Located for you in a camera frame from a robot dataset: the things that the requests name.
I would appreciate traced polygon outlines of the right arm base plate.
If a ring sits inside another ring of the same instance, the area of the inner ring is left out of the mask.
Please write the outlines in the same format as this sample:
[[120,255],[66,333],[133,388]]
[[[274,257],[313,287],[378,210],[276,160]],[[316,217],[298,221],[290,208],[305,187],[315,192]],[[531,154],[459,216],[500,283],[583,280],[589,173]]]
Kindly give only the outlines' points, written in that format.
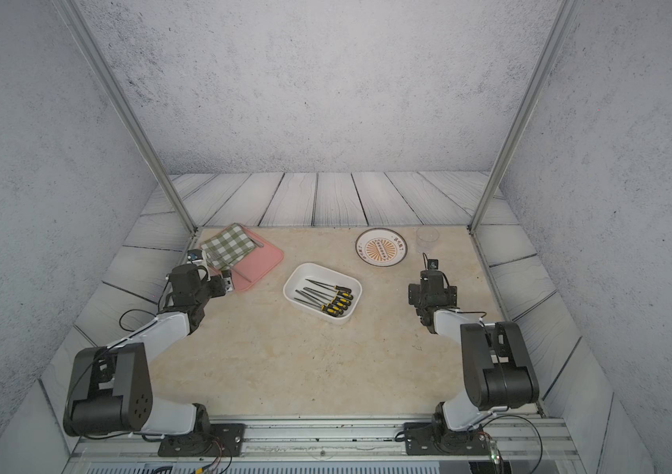
[[432,423],[405,423],[394,436],[412,456],[488,456],[489,442],[476,431],[454,432]]

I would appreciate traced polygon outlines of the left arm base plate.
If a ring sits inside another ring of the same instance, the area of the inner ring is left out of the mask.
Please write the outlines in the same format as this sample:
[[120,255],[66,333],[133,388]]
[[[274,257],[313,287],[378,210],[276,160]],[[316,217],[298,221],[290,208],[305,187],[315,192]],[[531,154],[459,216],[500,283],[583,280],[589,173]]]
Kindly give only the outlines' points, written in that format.
[[240,456],[245,424],[211,424],[190,434],[166,436],[158,447],[159,457],[237,457]]

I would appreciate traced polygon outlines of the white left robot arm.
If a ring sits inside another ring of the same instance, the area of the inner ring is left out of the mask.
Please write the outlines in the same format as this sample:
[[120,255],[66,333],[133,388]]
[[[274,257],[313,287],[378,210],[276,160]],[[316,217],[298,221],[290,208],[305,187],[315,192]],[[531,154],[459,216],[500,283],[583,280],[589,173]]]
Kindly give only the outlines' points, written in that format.
[[233,290],[228,271],[192,263],[167,276],[168,293],[144,326],[104,347],[80,351],[73,361],[63,414],[69,436],[115,438],[188,436],[201,430],[206,409],[154,395],[150,363],[192,335],[205,318],[207,303]]

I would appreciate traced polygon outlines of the file tool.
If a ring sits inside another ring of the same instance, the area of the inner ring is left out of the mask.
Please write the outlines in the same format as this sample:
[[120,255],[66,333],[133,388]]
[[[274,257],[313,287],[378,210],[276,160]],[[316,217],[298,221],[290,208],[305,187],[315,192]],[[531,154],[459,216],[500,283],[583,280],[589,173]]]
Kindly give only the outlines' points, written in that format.
[[312,302],[309,302],[309,301],[302,300],[300,298],[296,298],[296,302],[298,302],[300,304],[304,304],[305,306],[309,306],[311,308],[314,308],[314,309],[316,309],[317,311],[319,311],[323,314],[329,315],[330,317],[341,317],[343,315],[343,312],[339,308],[337,308],[333,305],[323,305],[323,304],[319,304],[319,303],[312,303]]
[[334,290],[328,290],[327,288],[320,288],[320,290],[316,290],[315,288],[311,288],[310,291],[321,294],[321,295],[324,295],[324,296],[341,298],[341,299],[344,299],[344,300],[347,300],[347,301],[352,301],[354,299],[354,296],[352,294],[335,292]]
[[351,300],[340,295],[331,296],[329,294],[319,292],[318,290],[314,290],[313,288],[304,288],[302,291],[322,300],[327,300],[330,304],[341,308],[348,308],[352,304]]
[[341,303],[336,303],[334,301],[327,301],[326,299],[323,299],[322,297],[318,296],[313,296],[312,294],[308,292],[304,292],[303,290],[296,290],[296,293],[300,296],[303,296],[314,303],[325,307],[326,312],[338,314],[338,315],[343,315],[345,312],[345,307]]
[[334,290],[335,292],[342,292],[345,294],[352,294],[351,288],[346,288],[346,286],[338,286],[337,284],[326,284],[326,282],[319,282],[318,280],[312,280],[311,278],[306,278],[307,282],[320,286],[321,288],[327,288],[328,290]]

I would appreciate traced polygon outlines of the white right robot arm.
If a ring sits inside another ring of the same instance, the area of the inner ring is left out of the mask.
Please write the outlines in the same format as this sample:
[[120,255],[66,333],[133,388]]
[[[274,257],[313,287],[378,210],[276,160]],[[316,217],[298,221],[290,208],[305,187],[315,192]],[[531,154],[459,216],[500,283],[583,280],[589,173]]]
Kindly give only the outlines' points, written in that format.
[[464,391],[437,406],[432,427],[440,438],[471,433],[541,395],[520,327],[509,321],[486,323],[482,312],[463,311],[457,302],[458,289],[439,270],[423,270],[420,282],[408,286],[408,303],[421,324],[462,351]]

